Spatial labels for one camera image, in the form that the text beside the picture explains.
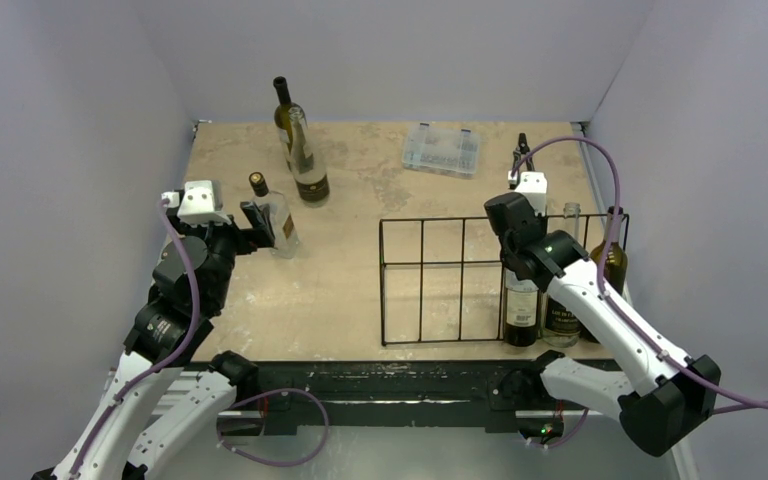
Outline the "square clear liquor bottle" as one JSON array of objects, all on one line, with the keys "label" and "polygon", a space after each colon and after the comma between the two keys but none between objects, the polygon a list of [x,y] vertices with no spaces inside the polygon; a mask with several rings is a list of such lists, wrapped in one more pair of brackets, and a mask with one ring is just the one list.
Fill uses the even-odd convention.
[{"label": "square clear liquor bottle", "polygon": [[285,259],[294,258],[300,239],[286,196],[271,189],[261,172],[252,172],[248,179],[254,192],[253,202],[264,212],[272,228],[273,254]]}]

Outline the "tall clear glass bottle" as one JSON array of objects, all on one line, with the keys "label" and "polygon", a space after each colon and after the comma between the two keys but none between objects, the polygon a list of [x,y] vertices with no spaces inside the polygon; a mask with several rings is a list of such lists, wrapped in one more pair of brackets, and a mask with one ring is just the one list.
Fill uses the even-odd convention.
[{"label": "tall clear glass bottle", "polygon": [[290,124],[290,165],[300,199],[308,206],[327,202],[330,186],[324,161],[315,153],[309,138],[306,118],[299,106],[288,110]]}]

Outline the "green wine bottle front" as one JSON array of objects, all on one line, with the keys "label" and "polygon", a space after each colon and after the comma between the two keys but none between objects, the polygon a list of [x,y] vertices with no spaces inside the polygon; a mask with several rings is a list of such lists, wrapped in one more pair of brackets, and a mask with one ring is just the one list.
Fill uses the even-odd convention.
[{"label": "green wine bottle front", "polygon": [[540,290],[531,280],[520,280],[504,269],[503,339],[514,347],[528,347],[538,339]]}]

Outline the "clear wine bottle dark label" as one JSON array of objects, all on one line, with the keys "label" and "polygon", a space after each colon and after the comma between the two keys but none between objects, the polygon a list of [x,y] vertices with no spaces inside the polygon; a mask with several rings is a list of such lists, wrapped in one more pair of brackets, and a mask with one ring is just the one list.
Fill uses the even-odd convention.
[{"label": "clear wine bottle dark label", "polygon": [[[578,203],[567,202],[563,208],[563,229],[575,240],[579,238],[581,208]],[[546,296],[542,339],[553,348],[568,348],[580,337],[579,320],[560,302]]]}]

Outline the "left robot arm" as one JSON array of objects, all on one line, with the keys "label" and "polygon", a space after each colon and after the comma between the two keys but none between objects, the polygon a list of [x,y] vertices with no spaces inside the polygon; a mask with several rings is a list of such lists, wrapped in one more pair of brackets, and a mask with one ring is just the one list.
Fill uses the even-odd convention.
[{"label": "left robot arm", "polygon": [[124,340],[114,377],[67,455],[36,479],[156,479],[196,430],[222,408],[257,399],[256,366],[234,353],[158,419],[152,414],[190,364],[225,305],[236,259],[271,248],[263,209],[244,202],[239,227],[212,201],[172,195],[159,204],[169,242],[152,272],[146,304]]}]

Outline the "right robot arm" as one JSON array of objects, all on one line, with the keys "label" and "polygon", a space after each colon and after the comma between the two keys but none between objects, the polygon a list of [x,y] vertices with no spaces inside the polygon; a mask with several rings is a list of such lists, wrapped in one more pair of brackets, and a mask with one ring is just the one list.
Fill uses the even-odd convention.
[{"label": "right robot arm", "polygon": [[509,191],[484,204],[503,266],[569,310],[613,355],[614,372],[562,354],[524,376],[536,407],[566,400],[619,422],[644,453],[660,457],[714,413],[719,365],[691,357],[649,325],[599,273],[569,233],[548,231],[527,197]]}]

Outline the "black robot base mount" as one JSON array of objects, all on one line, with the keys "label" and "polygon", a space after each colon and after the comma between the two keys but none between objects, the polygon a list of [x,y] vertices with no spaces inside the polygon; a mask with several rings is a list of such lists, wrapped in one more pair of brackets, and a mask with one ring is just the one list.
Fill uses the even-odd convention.
[{"label": "black robot base mount", "polygon": [[231,377],[224,419],[251,419],[268,435],[301,426],[479,428],[558,437],[583,409],[538,384],[538,360],[234,361],[187,367],[187,380]]}]

